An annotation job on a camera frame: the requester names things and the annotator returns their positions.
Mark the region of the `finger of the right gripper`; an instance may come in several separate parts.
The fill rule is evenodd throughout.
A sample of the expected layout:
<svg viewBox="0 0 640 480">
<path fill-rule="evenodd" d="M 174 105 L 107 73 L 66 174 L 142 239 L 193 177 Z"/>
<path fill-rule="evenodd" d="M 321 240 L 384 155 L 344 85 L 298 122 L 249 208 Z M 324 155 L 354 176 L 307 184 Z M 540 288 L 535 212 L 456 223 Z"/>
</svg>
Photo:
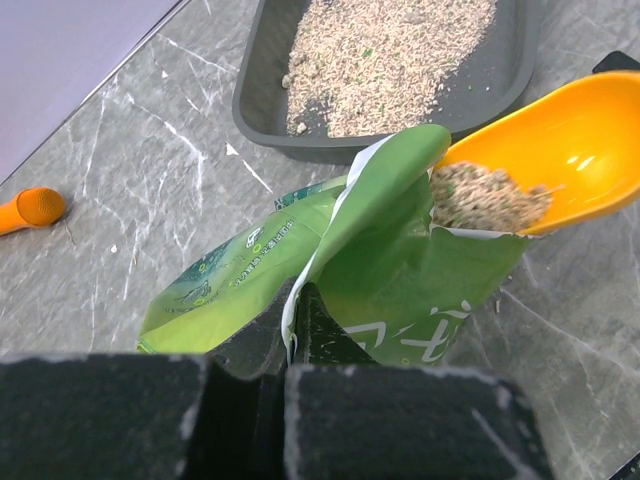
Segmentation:
<svg viewBox="0 0 640 480">
<path fill-rule="evenodd" d="M 606 54 L 592 69 L 593 74 L 611 71 L 640 71 L 640 61 L 620 50 Z"/>
</svg>

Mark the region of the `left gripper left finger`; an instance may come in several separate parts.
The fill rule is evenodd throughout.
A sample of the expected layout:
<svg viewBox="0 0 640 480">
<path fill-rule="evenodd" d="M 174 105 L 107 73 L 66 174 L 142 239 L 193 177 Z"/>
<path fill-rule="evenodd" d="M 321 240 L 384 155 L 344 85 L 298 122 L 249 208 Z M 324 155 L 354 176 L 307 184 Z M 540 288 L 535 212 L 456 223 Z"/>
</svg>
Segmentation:
<svg viewBox="0 0 640 480">
<path fill-rule="evenodd" d="M 4 356 L 2 477 L 281 478 L 291 288 L 205 354 Z"/>
</svg>

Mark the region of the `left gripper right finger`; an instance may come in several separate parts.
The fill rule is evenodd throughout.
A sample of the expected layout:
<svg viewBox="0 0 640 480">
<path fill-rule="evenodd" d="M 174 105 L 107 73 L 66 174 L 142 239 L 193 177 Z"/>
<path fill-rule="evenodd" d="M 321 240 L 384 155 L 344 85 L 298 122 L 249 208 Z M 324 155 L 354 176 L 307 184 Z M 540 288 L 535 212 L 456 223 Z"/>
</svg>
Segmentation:
<svg viewBox="0 0 640 480">
<path fill-rule="evenodd" d="M 550 479 L 533 408 L 492 371 L 376 363 L 301 292 L 284 384 L 289 479 Z"/>
</svg>

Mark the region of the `green litter bag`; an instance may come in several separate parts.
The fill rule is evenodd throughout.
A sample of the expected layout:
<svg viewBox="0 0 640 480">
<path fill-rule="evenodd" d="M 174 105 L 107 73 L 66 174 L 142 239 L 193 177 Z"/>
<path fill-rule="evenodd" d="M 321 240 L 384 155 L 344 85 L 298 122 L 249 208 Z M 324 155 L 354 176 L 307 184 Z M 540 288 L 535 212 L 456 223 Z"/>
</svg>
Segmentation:
<svg viewBox="0 0 640 480">
<path fill-rule="evenodd" d="M 330 316 L 375 361 L 440 362 L 530 245 L 526 236 L 436 224 L 430 173 L 450 141 L 443 127 L 412 127 L 360 151 L 347 175 L 285 196 L 151 302 L 138 349 L 211 351 L 291 281 L 277 311 L 287 346 L 302 342 L 294 312 L 312 283 Z"/>
</svg>

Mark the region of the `yellow plastic scoop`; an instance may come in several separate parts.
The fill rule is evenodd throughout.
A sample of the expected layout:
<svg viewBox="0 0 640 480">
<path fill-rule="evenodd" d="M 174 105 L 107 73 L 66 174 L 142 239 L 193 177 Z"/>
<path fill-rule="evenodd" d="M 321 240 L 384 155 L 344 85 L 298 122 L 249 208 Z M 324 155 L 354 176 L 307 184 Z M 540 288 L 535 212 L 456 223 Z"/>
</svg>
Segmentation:
<svg viewBox="0 0 640 480">
<path fill-rule="evenodd" d="M 503 169 L 522 190 L 551 190 L 541 236 L 615 213 L 639 197 L 639 74 L 570 82 L 451 146 L 440 167 Z"/>
</svg>

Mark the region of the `grey litter box tray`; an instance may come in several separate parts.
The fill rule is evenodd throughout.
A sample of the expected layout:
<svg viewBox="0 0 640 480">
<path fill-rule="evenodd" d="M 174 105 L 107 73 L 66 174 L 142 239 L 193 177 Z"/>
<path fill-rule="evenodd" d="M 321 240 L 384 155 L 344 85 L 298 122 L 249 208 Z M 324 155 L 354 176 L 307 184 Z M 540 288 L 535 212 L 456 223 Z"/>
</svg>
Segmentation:
<svg viewBox="0 0 640 480">
<path fill-rule="evenodd" d="M 519 105 L 541 16 L 538 1 L 263 1 L 235 124 L 256 144 L 328 164 L 419 124 L 460 140 Z"/>
</svg>

